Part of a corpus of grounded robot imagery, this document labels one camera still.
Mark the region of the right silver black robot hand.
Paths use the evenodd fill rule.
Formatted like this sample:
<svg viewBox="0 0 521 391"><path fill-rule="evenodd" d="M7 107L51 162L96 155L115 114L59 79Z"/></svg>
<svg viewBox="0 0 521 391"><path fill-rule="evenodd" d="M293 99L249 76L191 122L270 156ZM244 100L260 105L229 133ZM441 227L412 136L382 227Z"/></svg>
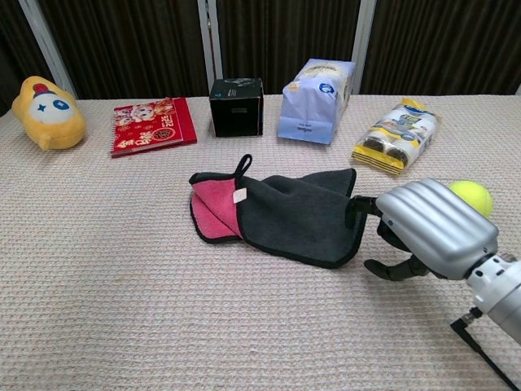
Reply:
<svg viewBox="0 0 521 391"><path fill-rule="evenodd" d="M368 259L374 275L403 281L428 273L462 280L497 253L498 228L448 187L432 178L408 182L377 197L357 195L347 205L346 226L355 214L380 218L379 235L411 254L394 266Z"/></svg>

